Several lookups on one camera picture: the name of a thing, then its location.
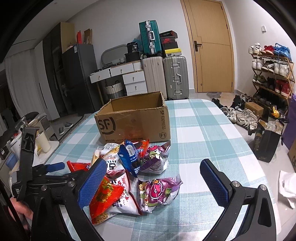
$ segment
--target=plaid tablecloth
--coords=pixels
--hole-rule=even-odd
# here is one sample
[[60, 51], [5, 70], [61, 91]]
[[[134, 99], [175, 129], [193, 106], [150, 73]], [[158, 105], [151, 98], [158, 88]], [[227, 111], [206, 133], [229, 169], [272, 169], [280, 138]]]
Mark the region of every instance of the plaid tablecloth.
[[[212, 102], [202, 99], [166, 101], [170, 116], [171, 149], [169, 166], [157, 178], [180, 174], [183, 184], [176, 199], [150, 214], [133, 217], [118, 214], [96, 229], [106, 240], [202, 240], [213, 227], [223, 208], [219, 207], [200, 175], [200, 162], [209, 158], [218, 170], [230, 180], [243, 186], [267, 186], [274, 206], [277, 233], [281, 230], [275, 200], [265, 174], [249, 146], [235, 126]], [[87, 118], [55, 151], [47, 164], [90, 162], [93, 151], [103, 146], [94, 115]], [[66, 168], [55, 174], [68, 173]], [[139, 176], [152, 180], [155, 176]], [[136, 191], [135, 180], [132, 190]], [[243, 206], [228, 240], [235, 237], [247, 206]], [[89, 216], [89, 208], [84, 208]], [[71, 221], [62, 208], [67, 227], [75, 240], [77, 236]]]

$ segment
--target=white curtain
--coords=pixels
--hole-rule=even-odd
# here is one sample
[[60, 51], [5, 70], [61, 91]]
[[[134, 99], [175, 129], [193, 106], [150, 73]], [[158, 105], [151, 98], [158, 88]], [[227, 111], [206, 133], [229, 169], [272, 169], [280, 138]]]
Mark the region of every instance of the white curtain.
[[2, 116], [0, 115], [0, 136], [3, 135], [4, 131], [6, 131], [6, 126], [4, 124], [4, 121], [2, 119]]
[[33, 55], [33, 50], [26, 50], [5, 59], [10, 95], [20, 117], [33, 111], [45, 112], [37, 92]]

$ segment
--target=metal bolt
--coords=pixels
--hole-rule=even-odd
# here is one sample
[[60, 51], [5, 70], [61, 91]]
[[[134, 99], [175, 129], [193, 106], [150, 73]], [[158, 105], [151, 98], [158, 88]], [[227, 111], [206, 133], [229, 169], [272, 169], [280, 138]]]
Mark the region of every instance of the metal bolt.
[[41, 187], [41, 191], [45, 191], [47, 189], [47, 186], [46, 185], [43, 185], [42, 187]]
[[240, 186], [240, 183], [238, 181], [233, 181], [232, 185], [235, 186], [236, 188]]
[[266, 188], [266, 186], [264, 186], [264, 185], [260, 185], [260, 188], [263, 190], [263, 191], [265, 191], [267, 188]]
[[69, 181], [67, 185], [68, 185], [68, 187], [72, 187], [72, 186], [75, 185], [75, 182], [74, 181]]

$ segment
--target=silver suitcase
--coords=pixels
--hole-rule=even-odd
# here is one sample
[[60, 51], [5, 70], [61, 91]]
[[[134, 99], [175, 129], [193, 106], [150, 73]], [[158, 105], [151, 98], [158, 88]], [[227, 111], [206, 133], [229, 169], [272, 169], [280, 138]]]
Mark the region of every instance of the silver suitcase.
[[189, 83], [187, 62], [184, 56], [171, 56], [163, 59], [165, 84], [168, 99], [187, 99]]
[[163, 58], [151, 57], [142, 59], [147, 91], [161, 91], [163, 97], [167, 99], [165, 87], [165, 74], [163, 71]]

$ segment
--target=refrigerator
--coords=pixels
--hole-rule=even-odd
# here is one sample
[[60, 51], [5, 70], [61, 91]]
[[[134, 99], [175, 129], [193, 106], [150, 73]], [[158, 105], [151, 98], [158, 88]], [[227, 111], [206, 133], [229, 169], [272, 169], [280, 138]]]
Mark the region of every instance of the refrigerator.
[[94, 113], [102, 107], [96, 83], [89, 78], [97, 70], [94, 47], [76, 44], [63, 53], [68, 94], [79, 116]]

